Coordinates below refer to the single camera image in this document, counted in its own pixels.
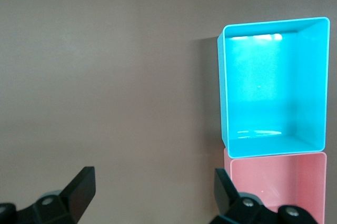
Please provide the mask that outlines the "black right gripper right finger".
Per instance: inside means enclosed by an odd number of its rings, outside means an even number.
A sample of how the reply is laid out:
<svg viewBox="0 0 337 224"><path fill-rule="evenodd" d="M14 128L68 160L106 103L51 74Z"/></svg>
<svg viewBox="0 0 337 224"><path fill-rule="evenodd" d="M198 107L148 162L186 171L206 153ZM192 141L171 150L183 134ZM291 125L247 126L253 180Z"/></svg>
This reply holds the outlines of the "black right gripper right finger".
<svg viewBox="0 0 337 224"><path fill-rule="evenodd" d="M214 196L220 214L211 223L317 223L299 206L282 205L274 212L258 196L238 192L224 168L215 169Z"/></svg>

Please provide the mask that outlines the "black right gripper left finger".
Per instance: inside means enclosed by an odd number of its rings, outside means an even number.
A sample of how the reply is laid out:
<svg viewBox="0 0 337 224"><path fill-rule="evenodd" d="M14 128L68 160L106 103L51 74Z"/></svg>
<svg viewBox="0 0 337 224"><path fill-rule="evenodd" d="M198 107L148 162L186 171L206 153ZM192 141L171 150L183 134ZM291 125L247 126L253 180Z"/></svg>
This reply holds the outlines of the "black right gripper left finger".
<svg viewBox="0 0 337 224"><path fill-rule="evenodd" d="M78 223L95 193L95 168L84 167L63 190L47 193L22 210L1 203L1 223Z"/></svg>

